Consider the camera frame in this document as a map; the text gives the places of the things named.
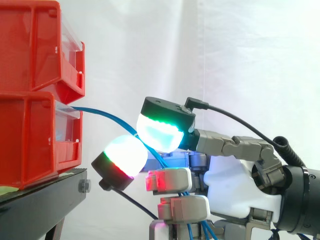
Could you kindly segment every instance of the led light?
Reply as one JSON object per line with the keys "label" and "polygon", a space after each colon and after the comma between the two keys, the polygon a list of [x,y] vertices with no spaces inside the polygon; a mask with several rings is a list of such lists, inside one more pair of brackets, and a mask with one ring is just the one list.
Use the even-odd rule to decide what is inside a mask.
{"label": "led light", "polygon": [[165,153],[176,150],[184,137],[184,133],[176,126],[152,120],[142,114],[139,115],[136,130],[145,144]]}
{"label": "led light", "polygon": [[103,152],[110,161],[130,177],[138,175],[148,159],[148,151],[144,144],[131,135],[117,137]]}

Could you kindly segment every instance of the clear plastic bin front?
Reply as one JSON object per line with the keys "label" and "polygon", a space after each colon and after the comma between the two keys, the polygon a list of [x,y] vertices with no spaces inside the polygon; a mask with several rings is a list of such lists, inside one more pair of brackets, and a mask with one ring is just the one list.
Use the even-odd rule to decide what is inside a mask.
{"label": "clear plastic bin front", "polygon": [[74,120],[80,119],[80,112],[59,101],[55,101],[55,140],[77,142],[74,139]]}
{"label": "clear plastic bin front", "polygon": [[63,14],[61,14],[61,42],[64,58],[76,68],[76,52],[82,51],[82,43],[78,40]]}

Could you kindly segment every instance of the cable connector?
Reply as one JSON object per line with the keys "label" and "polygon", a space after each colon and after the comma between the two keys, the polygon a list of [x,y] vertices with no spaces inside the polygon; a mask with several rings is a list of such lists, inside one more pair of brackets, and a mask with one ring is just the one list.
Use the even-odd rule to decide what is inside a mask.
{"label": "cable connector", "polygon": [[187,167],[168,167],[149,171],[145,178],[147,191],[153,194],[188,192],[192,188],[191,171]]}
{"label": "cable connector", "polygon": [[190,224],[210,217],[209,200],[202,195],[164,197],[158,204],[159,219],[167,224]]}
{"label": "cable connector", "polygon": [[188,97],[185,101],[184,106],[187,109],[190,109],[193,111],[194,109],[204,109],[207,110],[209,107],[209,103],[201,101],[199,99],[193,98],[193,97]]}

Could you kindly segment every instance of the red storage bin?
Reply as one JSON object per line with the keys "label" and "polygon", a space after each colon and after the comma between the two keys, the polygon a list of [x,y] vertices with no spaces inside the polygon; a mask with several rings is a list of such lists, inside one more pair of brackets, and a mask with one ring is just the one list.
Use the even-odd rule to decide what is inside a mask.
{"label": "red storage bin", "polygon": [[49,92],[0,92],[0,186],[19,189],[81,164],[82,113]]}
{"label": "red storage bin", "polygon": [[0,0],[0,90],[85,95],[85,45],[51,0]]}

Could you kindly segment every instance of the bolt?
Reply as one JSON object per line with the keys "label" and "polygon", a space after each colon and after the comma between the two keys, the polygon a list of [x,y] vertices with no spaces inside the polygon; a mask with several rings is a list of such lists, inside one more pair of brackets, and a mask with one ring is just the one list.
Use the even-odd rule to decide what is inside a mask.
{"label": "bolt", "polygon": [[79,184],[79,191],[80,191],[80,193],[83,193],[83,194],[85,194],[85,193],[90,193],[90,190],[91,190],[91,180],[89,180],[89,179],[86,179],[86,180],[82,179],[82,180],[80,181],[80,184]]}

